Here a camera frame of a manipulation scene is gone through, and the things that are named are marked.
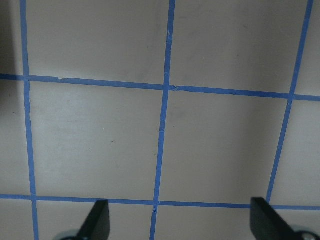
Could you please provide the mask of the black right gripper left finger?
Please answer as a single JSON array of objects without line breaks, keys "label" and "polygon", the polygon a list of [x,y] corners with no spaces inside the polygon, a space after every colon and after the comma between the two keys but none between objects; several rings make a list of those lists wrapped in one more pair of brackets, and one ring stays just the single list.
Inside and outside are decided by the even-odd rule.
[{"label": "black right gripper left finger", "polygon": [[97,200],[75,236],[76,240],[107,240],[110,235],[108,200]]}]

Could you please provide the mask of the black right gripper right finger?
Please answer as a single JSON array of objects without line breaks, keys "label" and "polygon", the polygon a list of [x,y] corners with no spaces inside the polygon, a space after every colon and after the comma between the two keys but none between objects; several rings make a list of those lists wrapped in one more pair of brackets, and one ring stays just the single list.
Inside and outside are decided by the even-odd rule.
[{"label": "black right gripper right finger", "polygon": [[256,240],[303,240],[262,197],[250,200],[250,230]]}]

